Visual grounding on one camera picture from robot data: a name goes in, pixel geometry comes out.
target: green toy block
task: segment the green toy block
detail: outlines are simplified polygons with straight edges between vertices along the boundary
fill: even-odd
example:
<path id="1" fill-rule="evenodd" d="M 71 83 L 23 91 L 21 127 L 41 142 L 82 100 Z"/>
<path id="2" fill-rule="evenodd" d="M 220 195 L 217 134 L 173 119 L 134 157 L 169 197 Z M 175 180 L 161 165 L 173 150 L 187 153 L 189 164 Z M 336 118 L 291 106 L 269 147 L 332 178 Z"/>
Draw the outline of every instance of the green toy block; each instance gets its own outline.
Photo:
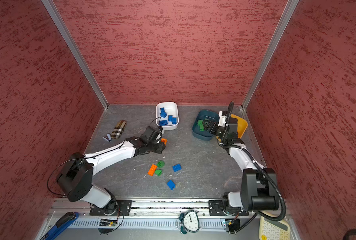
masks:
<path id="1" fill-rule="evenodd" d="M 162 174 L 162 170 L 157 169 L 157 170 L 155 170 L 154 174 L 160 176 Z"/>
<path id="2" fill-rule="evenodd" d="M 162 168 L 164 166 L 164 161 L 159 161 L 156 165 L 158 168 Z"/>

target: yellow calculator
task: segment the yellow calculator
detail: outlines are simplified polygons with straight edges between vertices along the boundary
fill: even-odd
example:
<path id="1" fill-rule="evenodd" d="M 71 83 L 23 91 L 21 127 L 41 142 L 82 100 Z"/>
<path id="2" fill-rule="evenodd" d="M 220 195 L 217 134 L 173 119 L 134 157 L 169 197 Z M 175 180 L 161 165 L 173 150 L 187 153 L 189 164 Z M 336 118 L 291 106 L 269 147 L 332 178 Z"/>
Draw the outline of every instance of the yellow calculator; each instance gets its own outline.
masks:
<path id="1" fill-rule="evenodd" d="M 269 216 L 273 216 L 268 212 L 263 212 L 263 213 Z M 284 220 L 275 222 L 266 219 L 264 217 L 261 217 L 261 223 L 259 224 L 259 239 L 260 240 L 290 240 L 290 226 Z"/>

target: red wall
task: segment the red wall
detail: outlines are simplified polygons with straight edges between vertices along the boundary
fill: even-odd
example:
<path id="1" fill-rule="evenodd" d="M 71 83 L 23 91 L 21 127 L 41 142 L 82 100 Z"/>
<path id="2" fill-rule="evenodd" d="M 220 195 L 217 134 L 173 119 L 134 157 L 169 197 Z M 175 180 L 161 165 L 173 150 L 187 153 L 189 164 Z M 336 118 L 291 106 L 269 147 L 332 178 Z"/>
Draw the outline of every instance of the red wall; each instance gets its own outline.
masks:
<path id="1" fill-rule="evenodd" d="M 55 0 L 109 103 L 242 100 L 287 0 Z"/>
<path id="2" fill-rule="evenodd" d="M 0 1 L 0 239 L 37 234 L 48 176 L 84 151 L 102 112 L 41 1 Z"/>
<path id="3" fill-rule="evenodd" d="M 356 1 L 300 1 L 248 115 L 302 239 L 356 228 Z"/>

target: plaid pouch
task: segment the plaid pouch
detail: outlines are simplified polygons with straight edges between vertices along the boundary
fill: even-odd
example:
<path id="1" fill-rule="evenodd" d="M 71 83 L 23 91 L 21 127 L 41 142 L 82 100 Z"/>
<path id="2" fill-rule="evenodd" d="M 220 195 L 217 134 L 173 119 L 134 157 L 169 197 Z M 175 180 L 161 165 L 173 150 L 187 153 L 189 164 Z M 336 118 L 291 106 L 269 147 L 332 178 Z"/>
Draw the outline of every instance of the plaid pouch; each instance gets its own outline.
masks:
<path id="1" fill-rule="evenodd" d="M 115 126 L 113 132 L 111 133 L 111 138 L 120 138 L 120 136 L 122 135 L 122 132 L 123 132 L 124 128 L 126 127 L 126 124 L 127 124 L 127 122 L 126 122 L 125 120 L 119 121 L 119 122 L 116 124 L 116 126 Z"/>

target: orange toy block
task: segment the orange toy block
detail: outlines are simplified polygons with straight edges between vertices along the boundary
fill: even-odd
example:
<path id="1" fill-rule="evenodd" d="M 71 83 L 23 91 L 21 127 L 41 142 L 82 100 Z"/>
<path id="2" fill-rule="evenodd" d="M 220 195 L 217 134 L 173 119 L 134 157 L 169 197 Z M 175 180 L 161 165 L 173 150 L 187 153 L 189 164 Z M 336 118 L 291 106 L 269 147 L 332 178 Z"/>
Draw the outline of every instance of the orange toy block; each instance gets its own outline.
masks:
<path id="1" fill-rule="evenodd" d="M 155 164 L 153 164 L 147 174 L 150 176 L 154 175 L 156 168 L 157 168 L 157 166 Z"/>

